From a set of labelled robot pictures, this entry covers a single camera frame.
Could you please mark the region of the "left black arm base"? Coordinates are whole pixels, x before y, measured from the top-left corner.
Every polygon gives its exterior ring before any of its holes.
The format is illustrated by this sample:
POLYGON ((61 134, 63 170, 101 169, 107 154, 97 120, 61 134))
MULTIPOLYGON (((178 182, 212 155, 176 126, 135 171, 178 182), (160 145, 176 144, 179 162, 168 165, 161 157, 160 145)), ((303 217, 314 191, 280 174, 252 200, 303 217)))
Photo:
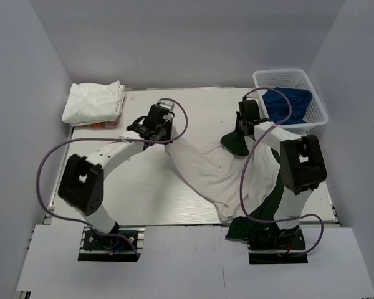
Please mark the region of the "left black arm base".
POLYGON ((105 237, 85 228, 82 233, 79 262, 137 262, 139 256, 130 246, 141 253, 143 248, 143 229, 120 230, 128 241, 121 237, 105 237))

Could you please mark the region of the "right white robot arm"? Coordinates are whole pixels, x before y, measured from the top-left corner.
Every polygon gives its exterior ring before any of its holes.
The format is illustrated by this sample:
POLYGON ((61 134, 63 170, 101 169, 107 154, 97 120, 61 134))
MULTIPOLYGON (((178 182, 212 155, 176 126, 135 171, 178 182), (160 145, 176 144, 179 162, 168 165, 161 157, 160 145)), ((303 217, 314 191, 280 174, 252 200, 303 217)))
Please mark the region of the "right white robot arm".
POLYGON ((278 248, 289 244, 298 232, 304 206, 320 183, 325 181, 325 167, 319 141, 314 135, 300 136, 291 133, 268 118, 261 118, 259 105, 246 97, 238 103, 239 111, 235 131, 254 140, 248 157, 254 154, 260 144, 270 147, 279 155, 279 170, 276 179, 281 182, 279 198, 263 205, 271 209, 263 216, 253 217, 246 211, 243 199, 243 184, 249 160, 243 166, 239 183, 239 199, 243 213, 250 221, 264 224, 269 231, 270 243, 278 248))

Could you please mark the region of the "white and green t-shirt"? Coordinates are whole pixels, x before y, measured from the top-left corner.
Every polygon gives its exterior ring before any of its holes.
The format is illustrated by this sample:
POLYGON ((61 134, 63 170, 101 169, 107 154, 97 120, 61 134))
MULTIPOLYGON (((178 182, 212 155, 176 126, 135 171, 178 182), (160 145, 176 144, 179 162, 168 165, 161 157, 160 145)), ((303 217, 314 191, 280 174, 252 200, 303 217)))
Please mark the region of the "white and green t-shirt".
POLYGON ((276 201, 281 182, 276 179, 279 155, 266 145, 258 145, 253 157, 232 155, 215 139, 199 148, 185 138, 165 145, 165 151, 183 180, 197 194, 211 202, 222 222, 230 224, 227 239, 247 240, 251 234, 267 227, 250 221, 243 213, 239 199, 242 169, 249 160, 243 184, 246 211, 263 216, 271 209, 263 205, 276 201))

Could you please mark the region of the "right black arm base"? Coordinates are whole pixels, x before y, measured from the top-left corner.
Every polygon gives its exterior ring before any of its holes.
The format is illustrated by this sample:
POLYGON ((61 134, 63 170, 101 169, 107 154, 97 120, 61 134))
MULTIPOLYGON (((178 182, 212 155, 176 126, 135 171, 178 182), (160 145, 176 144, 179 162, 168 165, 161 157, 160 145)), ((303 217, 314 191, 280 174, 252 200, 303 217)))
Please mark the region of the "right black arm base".
POLYGON ((250 265, 307 264, 308 258, 299 226, 280 230, 276 224, 251 234, 247 239, 250 265))

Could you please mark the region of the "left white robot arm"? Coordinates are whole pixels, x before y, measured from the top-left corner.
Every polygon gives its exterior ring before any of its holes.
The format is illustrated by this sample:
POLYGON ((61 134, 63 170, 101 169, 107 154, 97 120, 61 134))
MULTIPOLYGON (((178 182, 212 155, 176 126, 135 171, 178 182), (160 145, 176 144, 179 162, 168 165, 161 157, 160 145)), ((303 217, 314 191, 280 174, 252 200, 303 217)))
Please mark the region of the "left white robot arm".
POLYGON ((155 141, 171 138, 174 105, 160 101, 147 116, 136 119, 120 142, 110 142, 87 156, 73 154, 65 166, 58 195, 73 207, 94 229, 105 248, 119 241, 119 225, 103 206, 105 178, 131 157, 144 152, 155 141))

